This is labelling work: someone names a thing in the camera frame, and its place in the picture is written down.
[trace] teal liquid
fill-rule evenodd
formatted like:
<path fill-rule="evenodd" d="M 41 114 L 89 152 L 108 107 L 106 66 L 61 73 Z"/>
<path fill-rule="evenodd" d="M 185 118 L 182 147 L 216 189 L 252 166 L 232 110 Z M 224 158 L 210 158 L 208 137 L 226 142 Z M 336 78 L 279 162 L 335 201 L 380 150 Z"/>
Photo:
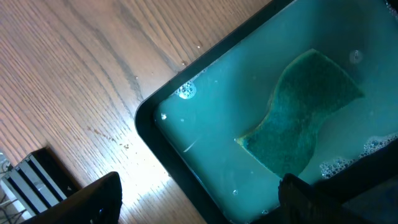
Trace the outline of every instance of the teal liquid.
<path fill-rule="evenodd" d="M 190 95 L 161 102 L 155 120 L 226 218 L 251 222 L 278 205 L 280 179 L 234 139 L 265 117 L 283 69 L 316 49 L 366 95 L 322 126 L 299 175 L 312 184 L 323 162 L 357 159 L 370 137 L 398 131 L 396 43 L 398 23 L 383 0 L 298 0 L 202 71 L 186 86 Z"/>

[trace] sponge edge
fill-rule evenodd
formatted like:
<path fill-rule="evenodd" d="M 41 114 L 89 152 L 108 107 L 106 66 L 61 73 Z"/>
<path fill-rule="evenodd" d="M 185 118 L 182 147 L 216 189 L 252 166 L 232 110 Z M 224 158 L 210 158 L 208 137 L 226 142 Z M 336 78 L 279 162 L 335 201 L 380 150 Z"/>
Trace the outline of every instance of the sponge edge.
<path fill-rule="evenodd" d="M 363 96 L 342 68 L 311 49 L 285 68 L 268 114 L 236 142 L 279 177 L 299 175 L 313 156 L 324 121 Z"/>

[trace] black tray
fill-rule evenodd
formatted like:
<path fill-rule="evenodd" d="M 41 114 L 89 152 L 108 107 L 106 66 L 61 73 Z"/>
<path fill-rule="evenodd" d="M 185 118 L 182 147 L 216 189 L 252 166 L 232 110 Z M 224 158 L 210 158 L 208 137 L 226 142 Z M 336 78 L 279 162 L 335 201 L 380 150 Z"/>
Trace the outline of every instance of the black tray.
<path fill-rule="evenodd" d="M 154 111 L 157 105 L 169 97 L 176 89 L 220 58 L 230 48 L 234 47 L 292 1 L 273 0 L 270 2 L 142 102 L 137 110 L 136 129 L 138 134 L 208 223 L 222 224 L 229 223 L 229 221 L 155 125 Z M 331 179 L 320 181 L 313 186 L 343 203 L 397 175 L 397 158 L 398 141 L 395 141 L 371 156 L 361 159 Z M 282 212 L 277 208 L 254 223 L 283 223 Z"/>

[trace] wood grain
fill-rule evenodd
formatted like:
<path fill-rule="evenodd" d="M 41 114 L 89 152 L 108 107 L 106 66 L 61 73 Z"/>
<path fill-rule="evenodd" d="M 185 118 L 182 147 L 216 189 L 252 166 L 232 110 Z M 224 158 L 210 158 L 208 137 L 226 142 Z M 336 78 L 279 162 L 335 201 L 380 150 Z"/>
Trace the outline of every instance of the wood grain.
<path fill-rule="evenodd" d="M 134 113 L 269 1 L 0 1 L 0 150 L 51 145 L 83 186 L 119 172 L 120 223 L 203 223 Z"/>

